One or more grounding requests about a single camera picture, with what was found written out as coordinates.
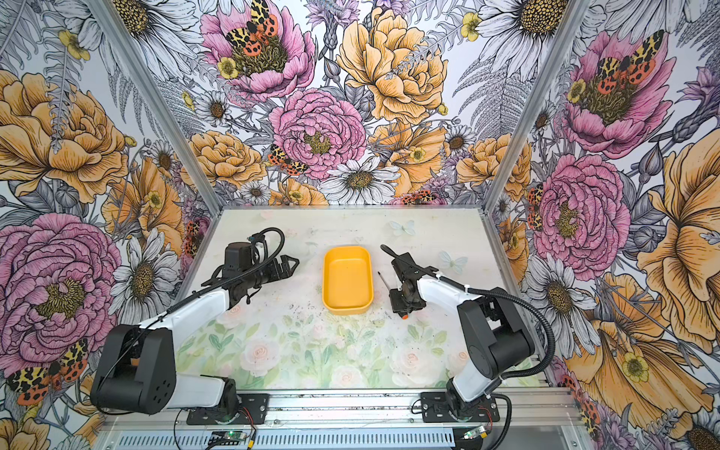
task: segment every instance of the black mounting plate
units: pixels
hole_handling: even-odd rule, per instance
[[[423,409],[423,422],[458,422],[458,420],[450,414],[450,407],[446,396],[446,392],[422,392],[420,394],[420,407]],[[498,422],[500,420],[497,403],[495,403],[495,398],[491,397],[490,399],[483,398],[475,408],[468,412],[471,413],[472,416],[469,420],[465,420],[464,422],[490,422],[490,419],[487,417],[486,410],[490,411],[493,422]]]
[[[265,423],[265,414],[267,414],[269,394],[242,394],[238,395],[238,403],[240,407],[247,408],[253,422],[256,425]],[[245,414],[239,413],[237,417],[232,419],[221,416],[215,408],[195,408],[187,415],[188,425],[249,425],[250,422]]]

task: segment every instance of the daisy center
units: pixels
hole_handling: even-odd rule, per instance
[[[450,145],[450,150],[452,151],[459,150],[463,145],[465,145],[465,138],[462,136],[455,136],[450,139],[448,145]]]
[[[559,282],[550,282],[547,287],[550,304],[560,313],[567,314],[572,309],[572,298],[567,288]]]
[[[545,125],[547,125],[547,114],[541,112],[535,119],[535,128],[539,130],[540,128],[545,127]]]
[[[720,450],[720,441],[715,434],[702,426],[693,426],[693,429],[685,435],[694,449],[697,450]]]
[[[155,272],[153,266],[150,263],[142,262],[138,265],[135,270],[135,275],[132,277],[132,294],[135,298],[144,299],[153,290],[153,278]]]
[[[85,303],[87,292],[82,284],[74,279],[45,287],[48,299],[35,307],[38,314],[51,318],[56,312],[65,314],[66,318],[74,318],[75,312]]]
[[[560,205],[560,217],[555,221],[555,225],[563,238],[575,236],[578,226],[575,218],[577,218],[577,210],[571,210],[567,206],[567,201]]]
[[[532,33],[553,33],[566,6],[567,0],[528,0],[523,5],[520,25]]]
[[[357,172],[348,176],[348,186],[352,189],[365,189],[372,183],[372,175],[369,172]]]
[[[222,119],[222,116],[225,115],[225,106],[220,102],[211,103],[210,114],[216,119]]]
[[[158,165],[165,170],[170,170],[170,167],[172,166],[172,159],[169,154],[167,153],[160,153],[158,155]]]
[[[263,44],[259,55],[248,56],[244,52],[235,51],[233,57],[237,63],[234,68],[237,68],[245,76],[264,71],[281,73],[287,63],[287,50],[280,43],[279,36],[273,36],[268,38],[266,44]]]
[[[330,140],[319,131],[312,136],[305,133],[304,141],[310,146],[310,152],[313,155],[323,155],[330,151]]]
[[[133,36],[138,36],[148,28],[148,11],[138,0],[112,0],[122,23]]]

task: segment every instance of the red wire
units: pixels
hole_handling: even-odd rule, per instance
[[[477,409],[484,410],[487,413],[487,419],[490,421],[490,430],[487,430],[488,432],[492,431],[492,416],[490,415],[490,411],[487,408],[484,408],[482,406],[478,406]]]

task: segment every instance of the floral wallpaper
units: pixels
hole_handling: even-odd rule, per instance
[[[490,212],[598,449],[720,448],[718,18],[593,2]]]
[[[114,5],[222,204],[482,204],[567,0]]]
[[[171,304],[210,224],[108,45],[79,1],[0,1],[0,448],[92,447],[108,332]]]

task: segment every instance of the black cable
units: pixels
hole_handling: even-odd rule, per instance
[[[180,413],[182,413],[182,408],[180,408],[180,411],[178,411],[178,415],[175,416],[175,421],[173,422],[173,439],[175,440],[175,447],[177,447],[178,450],[182,450],[180,448],[180,443],[178,442],[178,435],[176,431],[178,419],[180,419]]]
[[[505,403],[508,404],[508,412],[505,414],[505,425],[503,426],[503,430],[500,432],[500,437],[495,441],[495,443],[488,448],[487,450],[497,450],[500,444],[503,443],[503,440],[505,439],[505,436],[508,434],[508,429],[510,429],[510,421],[513,418],[513,403],[510,401],[510,398],[505,394],[492,394],[493,397],[496,399],[502,398]]]
[[[265,259],[264,261],[262,261],[261,263],[255,265],[255,266],[252,266],[248,270],[244,271],[242,274],[234,276],[233,278],[226,279],[225,281],[223,281],[219,284],[215,284],[213,286],[208,286],[205,289],[201,289],[199,291],[193,292],[191,295],[180,300],[175,305],[170,306],[167,309],[167,311],[165,311],[165,315],[163,316],[163,318],[165,316],[167,316],[168,314],[172,314],[173,312],[179,310],[180,308],[187,305],[191,301],[202,297],[203,295],[207,294],[208,292],[212,292],[212,291],[222,288],[222,287],[232,286],[233,284],[237,284],[239,281],[242,281],[242,279],[244,277],[254,274],[258,270],[260,270],[263,267],[265,267],[266,265],[268,265],[270,263],[270,261],[274,261],[275,258],[280,254],[282,247],[285,245],[285,234],[282,232],[282,230],[280,230],[279,228],[275,228],[275,227],[265,228],[260,233],[256,233],[248,239],[250,241],[250,244],[255,245],[257,242],[261,242],[265,238],[266,233],[269,233],[271,231],[274,231],[275,233],[277,233],[280,236],[280,243],[278,244],[275,251],[272,252],[272,254],[267,259]]]
[[[433,278],[437,278],[438,280],[440,280],[444,283],[450,284],[451,286],[453,286],[457,289],[460,289],[463,291],[465,290],[465,286],[463,284],[460,284],[460,283],[456,282],[455,280],[448,278],[447,276],[437,277],[433,272],[425,269],[424,267],[420,267],[419,265],[413,263],[412,261],[406,261],[405,259],[401,258],[400,255],[398,255],[397,253],[392,251],[392,249],[390,247],[386,246],[385,244],[382,244],[380,246],[380,248],[382,249],[382,251],[384,251],[388,255],[392,256],[393,258],[400,259],[402,262],[406,263],[408,266],[413,267],[414,269],[416,269],[420,272],[423,272],[426,275],[432,276]],[[555,355],[555,333],[552,332],[552,328],[550,327],[550,322],[547,321],[547,319],[542,314],[542,312],[538,311],[537,308],[535,308],[533,305],[530,305],[525,300],[519,299],[519,298],[515,297],[514,295],[505,294],[502,292],[487,291],[484,289],[473,289],[473,288],[468,288],[467,291],[470,294],[484,295],[486,297],[501,298],[503,300],[507,300],[509,302],[515,303],[516,305],[524,308],[525,310],[528,310],[528,312],[530,312],[538,320],[538,322],[542,326],[543,330],[545,331],[545,336],[547,337],[547,349],[545,351],[545,356],[538,364],[531,367],[530,369],[512,370],[509,372],[503,372],[500,375],[500,378],[495,380],[495,382],[493,383],[495,385],[495,387],[497,387],[502,382],[503,379],[516,378],[516,377],[529,377],[531,375],[538,374],[538,373],[544,371],[545,369],[547,369],[547,367],[552,362],[552,357]]]

